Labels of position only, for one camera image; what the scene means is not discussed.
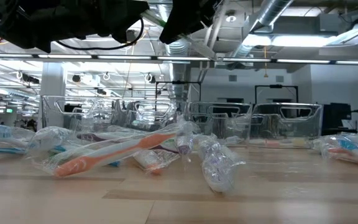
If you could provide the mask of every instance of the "white wall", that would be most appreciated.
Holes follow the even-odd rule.
[[[192,69],[192,81],[196,81],[199,70]],[[224,70],[211,69],[205,76],[201,87],[201,101],[216,102],[218,98],[242,98],[245,103],[255,103],[256,85],[292,85],[291,74],[284,69],[265,70]],[[229,82],[229,75],[237,75],[236,82]],[[276,83],[276,75],[284,76],[284,83]],[[291,99],[295,102],[295,89],[258,88],[258,103],[266,103],[271,99]],[[190,101],[198,101],[198,94],[190,91]]]
[[[307,65],[292,80],[300,88],[301,103],[347,103],[358,110],[358,66]],[[357,113],[352,114],[352,125],[358,128]]]
[[[305,65],[292,75],[292,84],[299,88],[300,103],[315,103],[312,101],[312,84],[310,65]]]

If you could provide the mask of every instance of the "robotic arm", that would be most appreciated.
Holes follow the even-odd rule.
[[[161,42],[170,44],[212,25],[221,1],[173,0]],[[91,34],[127,43],[126,31],[148,9],[147,1],[136,0],[0,0],[0,37],[23,49],[37,47],[47,53],[53,41],[84,40]]]

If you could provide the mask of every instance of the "plastic storage bin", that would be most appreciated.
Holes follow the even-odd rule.
[[[229,144],[231,137],[237,137],[240,141],[233,143],[243,144],[249,137],[251,111],[248,104],[193,102],[188,104],[186,118],[205,135],[215,134]]]
[[[42,127],[102,132],[111,126],[156,131],[177,122],[185,102],[115,100],[78,96],[42,96]]]
[[[251,118],[252,146],[308,148],[321,135],[323,106],[267,103],[255,106]]]

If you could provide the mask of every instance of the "black cable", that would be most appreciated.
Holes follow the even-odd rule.
[[[347,23],[350,23],[350,24],[353,23],[353,22],[349,22],[349,21],[345,20],[345,18],[342,16],[342,14],[339,14],[339,17],[342,18],[342,20],[345,21],[345,22],[347,22]]]
[[[67,45],[65,43],[62,43],[59,40],[57,40],[56,43],[58,43],[58,44],[60,44],[60,45],[62,45],[64,47],[67,47],[68,49],[72,49],[72,50],[118,50],[118,49],[123,49],[124,47],[135,45],[136,42],[142,37],[143,30],[144,30],[144,21],[143,21],[143,18],[140,18],[140,32],[139,32],[139,35],[132,42],[129,42],[127,44],[123,44],[123,45],[120,45],[120,46],[117,46],[117,47],[73,47],[73,46]]]
[[[305,13],[305,15],[303,15],[303,17],[305,17],[305,16],[306,16],[312,9],[314,9],[314,8],[318,8],[318,9],[320,9],[321,13],[324,13],[324,11],[323,11],[320,7],[318,7],[318,6],[313,6],[313,7],[311,7],[309,10],[306,11],[306,13]]]

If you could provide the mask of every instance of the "wooden table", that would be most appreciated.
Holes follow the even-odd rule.
[[[215,195],[200,159],[161,176],[131,161],[56,179],[19,158],[0,159],[0,224],[358,223],[358,166],[304,149],[236,148],[247,165]]]

